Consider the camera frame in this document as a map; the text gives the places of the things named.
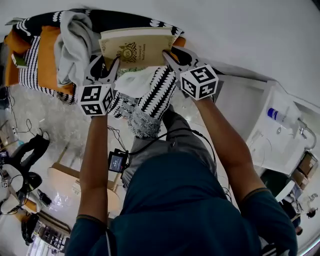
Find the camera screen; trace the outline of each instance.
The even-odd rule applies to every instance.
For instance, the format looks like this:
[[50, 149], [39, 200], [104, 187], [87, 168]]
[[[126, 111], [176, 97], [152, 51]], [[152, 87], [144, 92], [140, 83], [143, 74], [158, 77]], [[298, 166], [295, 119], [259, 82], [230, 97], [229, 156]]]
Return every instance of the camera screen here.
[[123, 157], [113, 155], [111, 157], [109, 170], [119, 173], [121, 171], [122, 160], [123, 160]]

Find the floor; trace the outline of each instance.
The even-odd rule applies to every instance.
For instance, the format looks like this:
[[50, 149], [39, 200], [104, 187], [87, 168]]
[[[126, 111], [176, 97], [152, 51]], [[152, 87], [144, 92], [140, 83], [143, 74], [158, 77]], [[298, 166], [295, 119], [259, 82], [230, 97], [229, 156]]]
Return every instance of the floor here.
[[[48, 179], [47, 169], [57, 161], [59, 155], [69, 143], [61, 164], [75, 170], [80, 170], [91, 119], [84, 116], [77, 105], [64, 105], [56, 98], [51, 98], [41, 92], [30, 90], [20, 85], [11, 87], [10, 94], [12, 96], [11, 102], [18, 131], [28, 131], [26, 120], [29, 119], [32, 124], [31, 132], [35, 134], [38, 128], [41, 128], [43, 131], [47, 131], [50, 137], [50, 145], [47, 151], [30, 170], [42, 177], [43, 182], [39, 189], [45, 192], [52, 200], [52, 205], [45, 208], [44, 211], [72, 227], [76, 220], [80, 197], [75, 194], [72, 196], [59, 194], [53, 188], [50, 179]], [[209, 138], [208, 131], [204, 126], [198, 109], [190, 98], [185, 99], [182, 93], [176, 90], [171, 103], [175, 111], [188, 121], [192, 129], [199, 131], [206, 138]], [[10, 129], [15, 126], [14, 115], [9, 111], [6, 111], [5, 115], [9, 119], [10, 125], [4, 128], [4, 132], [11, 132]], [[127, 122], [124, 119], [118, 120], [109, 117], [108, 125], [120, 130], [120, 135], [126, 149], [130, 149], [134, 137], [128, 129]], [[165, 132], [166, 128], [162, 125], [160, 135]], [[22, 142], [28, 142], [32, 137], [33, 135], [30, 132], [18, 134], [18, 139]], [[209, 152], [211, 152], [209, 145], [204, 139], [203, 143], [208, 147]], [[9, 147], [8, 150], [13, 152], [16, 147], [17, 143]], [[110, 132], [108, 135], [108, 151], [113, 151], [115, 148], [120, 148], [120, 145], [113, 133]], [[217, 159], [217, 171], [221, 185], [228, 187], [227, 175], [219, 159]], [[109, 180], [114, 180], [115, 176], [115, 172], [109, 172]], [[120, 186], [117, 188], [116, 193], [121, 202], [123, 202], [126, 192], [121, 186], [121, 181], [119, 181], [119, 184]], [[111, 212], [110, 217], [116, 217], [120, 211], [121, 209]]]

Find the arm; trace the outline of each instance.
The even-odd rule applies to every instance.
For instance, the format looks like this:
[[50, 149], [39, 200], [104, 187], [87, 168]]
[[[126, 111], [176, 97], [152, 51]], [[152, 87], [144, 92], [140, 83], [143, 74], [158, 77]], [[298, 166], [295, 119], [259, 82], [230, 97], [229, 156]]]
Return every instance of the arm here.
[[80, 170], [81, 201], [78, 214], [107, 224], [108, 116], [92, 119]]
[[265, 185], [254, 170], [250, 151], [209, 98], [194, 101], [225, 169], [236, 202]]

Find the white cloth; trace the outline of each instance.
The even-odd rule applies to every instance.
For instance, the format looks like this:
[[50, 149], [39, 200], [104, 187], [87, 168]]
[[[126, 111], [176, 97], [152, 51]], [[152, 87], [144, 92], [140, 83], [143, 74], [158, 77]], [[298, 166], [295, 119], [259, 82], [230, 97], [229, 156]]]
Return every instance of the white cloth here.
[[115, 90], [132, 98], [141, 98], [150, 91], [150, 83], [158, 66], [150, 66], [144, 70], [127, 72], [115, 81]]
[[61, 34], [54, 44], [58, 87], [71, 82], [82, 86], [91, 55], [100, 52], [101, 36], [92, 31], [92, 22], [84, 13], [64, 11], [60, 18]]

